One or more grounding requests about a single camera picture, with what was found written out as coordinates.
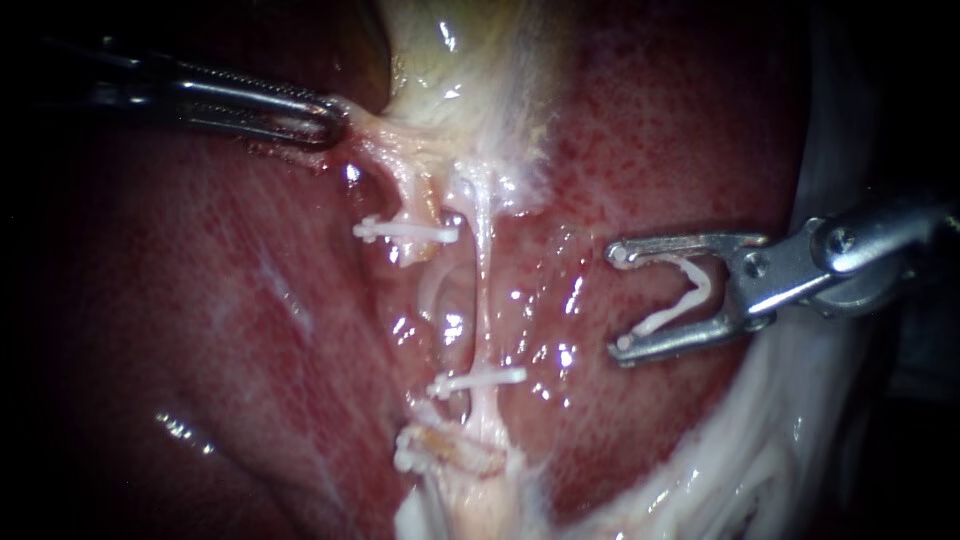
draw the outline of clip applier jaw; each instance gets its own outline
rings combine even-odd
[[[605,257],[620,270],[657,255],[711,255],[723,260],[730,277],[713,317],[649,334],[631,331],[607,350],[618,365],[631,367],[761,330],[789,304],[807,305],[825,317],[869,313],[910,275],[908,249],[930,244],[956,208],[956,201],[915,193],[810,218],[776,243],[762,234],[725,232],[615,241]]]

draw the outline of surgical clip applier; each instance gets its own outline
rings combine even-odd
[[[776,243],[762,234],[728,232],[615,241],[605,252],[615,268],[636,269],[651,255],[712,255],[726,264],[729,279],[713,317],[648,335],[630,332],[607,350],[618,365],[631,367],[756,332],[789,304],[825,317],[879,309],[913,275],[907,251],[928,246],[941,225],[955,220],[957,208],[956,200],[918,192],[810,218]]]
[[[307,150],[325,150],[343,136],[337,102],[305,88],[150,49],[128,51],[112,38],[86,45],[43,37],[39,44],[39,69],[56,72],[49,92],[33,96],[40,111],[120,113]]]

